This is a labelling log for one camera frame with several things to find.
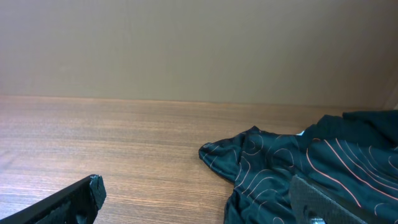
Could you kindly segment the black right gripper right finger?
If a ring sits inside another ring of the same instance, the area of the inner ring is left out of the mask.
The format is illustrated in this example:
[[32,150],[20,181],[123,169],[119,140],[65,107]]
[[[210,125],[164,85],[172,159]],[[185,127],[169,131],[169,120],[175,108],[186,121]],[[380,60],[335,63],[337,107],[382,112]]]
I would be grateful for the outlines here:
[[367,224],[370,214],[314,181],[297,175],[289,196],[297,223]]

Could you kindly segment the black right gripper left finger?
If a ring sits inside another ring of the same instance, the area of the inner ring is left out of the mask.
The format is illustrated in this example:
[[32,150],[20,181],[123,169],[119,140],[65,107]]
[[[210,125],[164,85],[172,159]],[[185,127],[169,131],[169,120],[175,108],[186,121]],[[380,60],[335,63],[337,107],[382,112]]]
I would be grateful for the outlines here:
[[103,178],[91,174],[1,220],[1,224],[92,224],[106,199]]

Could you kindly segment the black shirt with orange lines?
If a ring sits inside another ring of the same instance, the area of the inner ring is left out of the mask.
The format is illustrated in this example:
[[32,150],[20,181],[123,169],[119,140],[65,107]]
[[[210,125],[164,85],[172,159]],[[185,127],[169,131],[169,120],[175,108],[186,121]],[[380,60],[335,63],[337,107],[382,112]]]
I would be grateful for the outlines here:
[[397,222],[397,111],[323,116],[300,134],[252,127],[204,144],[200,159],[232,182],[225,223],[295,223],[290,182],[308,178],[359,208]]

